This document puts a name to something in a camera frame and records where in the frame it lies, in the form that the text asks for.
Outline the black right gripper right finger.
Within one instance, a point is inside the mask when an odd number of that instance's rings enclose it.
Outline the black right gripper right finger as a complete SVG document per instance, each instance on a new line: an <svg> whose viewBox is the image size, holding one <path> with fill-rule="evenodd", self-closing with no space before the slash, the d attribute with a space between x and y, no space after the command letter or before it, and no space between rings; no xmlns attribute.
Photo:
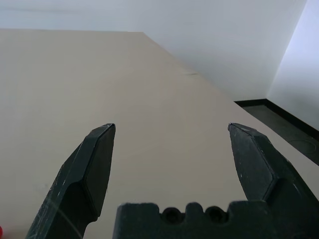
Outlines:
<svg viewBox="0 0 319 239"><path fill-rule="evenodd" d="M230 123L235 167L246 198L264 201L284 239L319 237L319 201L294 166L256 129Z"/></svg>

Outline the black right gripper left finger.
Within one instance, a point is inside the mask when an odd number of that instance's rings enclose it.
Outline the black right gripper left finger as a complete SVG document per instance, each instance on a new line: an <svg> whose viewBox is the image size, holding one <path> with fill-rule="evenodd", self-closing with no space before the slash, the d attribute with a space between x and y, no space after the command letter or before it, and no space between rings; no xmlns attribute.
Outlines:
<svg viewBox="0 0 319 239"><path fill-rule="evenodd" d="M93 129L62 164L26 238L83 238L102 212L115 132L113 123Z"/></svg>

